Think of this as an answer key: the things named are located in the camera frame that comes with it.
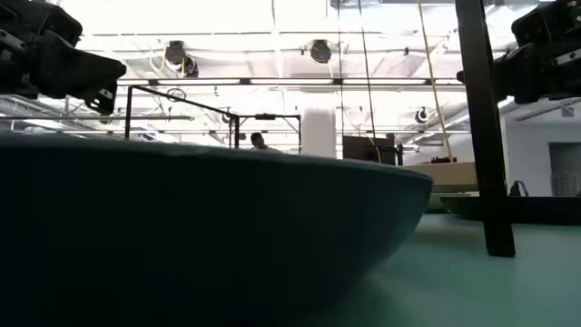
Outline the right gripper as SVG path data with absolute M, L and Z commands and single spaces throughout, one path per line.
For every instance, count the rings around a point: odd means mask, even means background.
M 487 53 L 485 67 L 497 102 L 508 97 L 518 104 L 530 104 L 540 97 L 581 97 L 581 38 L 525 44 L 498 58 Z M 541 91 L 537 85 L 539 72 Z

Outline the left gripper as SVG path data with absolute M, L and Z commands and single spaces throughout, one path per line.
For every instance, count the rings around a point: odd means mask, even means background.
M 13 31 L 0 28 L 0 95 L 37 99 L 39 91 L 53 98 L 71 95 L 88 99 L 85 105 L 99 114 L 112 114 L 116 88 L 126 73 L 124 64 L 77 50 L 52 31 L 38 36 L 38 27 Z M 34 84 L 30 82 L 28 45 L 34 39 Z

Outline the dark monitor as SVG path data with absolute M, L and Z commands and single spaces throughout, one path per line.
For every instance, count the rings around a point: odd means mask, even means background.
M 403 165 L 403 145 L 396 143 L 394 134 L 386 134 L 380 138 L 344 135 L 342 153 L 344 159 Z

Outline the person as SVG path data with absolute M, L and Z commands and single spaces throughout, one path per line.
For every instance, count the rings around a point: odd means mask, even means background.
M 251 144 L 252 144 L 253 151 L 260 151 L 260 152 L 267 152 L 267 153 L 279 153 L 280 152 L 280 150 L 269 147 L 265 143 L 261 133 L 252 133 L 251 134 Z

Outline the long ceiling light strip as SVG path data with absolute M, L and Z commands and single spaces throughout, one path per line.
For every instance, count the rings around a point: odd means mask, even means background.
M 431 85 L 428 78 L 201 78 L 201 79 L 120 79 L 118 85 Z

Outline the white pillar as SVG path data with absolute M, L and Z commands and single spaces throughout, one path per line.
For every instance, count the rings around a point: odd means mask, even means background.
M 304 109 L 301 120 L 301 148 L 304 155 L 337 157 L 335 111 L 331 107 Z

